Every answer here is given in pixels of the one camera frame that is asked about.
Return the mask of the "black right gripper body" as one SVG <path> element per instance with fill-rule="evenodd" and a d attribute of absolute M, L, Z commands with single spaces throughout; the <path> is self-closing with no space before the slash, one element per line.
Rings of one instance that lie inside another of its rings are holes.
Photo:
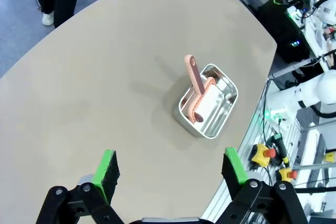
<path fill-rule="evenodd" d="M 293 0 L 293 6 L 303 12 L 308 12 L 312 6 L 312 0 Z"/>

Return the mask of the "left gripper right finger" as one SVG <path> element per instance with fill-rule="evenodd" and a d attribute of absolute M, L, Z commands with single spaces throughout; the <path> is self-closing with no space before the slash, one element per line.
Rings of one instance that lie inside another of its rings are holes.
<path fill-rule="evenodd" d="M 245 223 L 251 213 L 263 215 L 267 223 L 307 223 L 293 185 L 280 181 L 273 186 L 249 178 L 233 147 L 225 148 L 222 165 L 232 202 L 217 223 Z"/>

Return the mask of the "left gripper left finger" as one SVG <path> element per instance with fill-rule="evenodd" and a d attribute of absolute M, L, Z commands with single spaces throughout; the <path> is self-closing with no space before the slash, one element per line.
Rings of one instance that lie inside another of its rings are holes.
<path fill-rule="evenodd" d="M 123 223 L 111 207 L 119 176 L 116 151 L 105 150 L 93 176 L 72 190 L 64 186 L 49 189 L 36 222 L 78 223 L 81 217 L 90 216 L 95 223 Z"/>

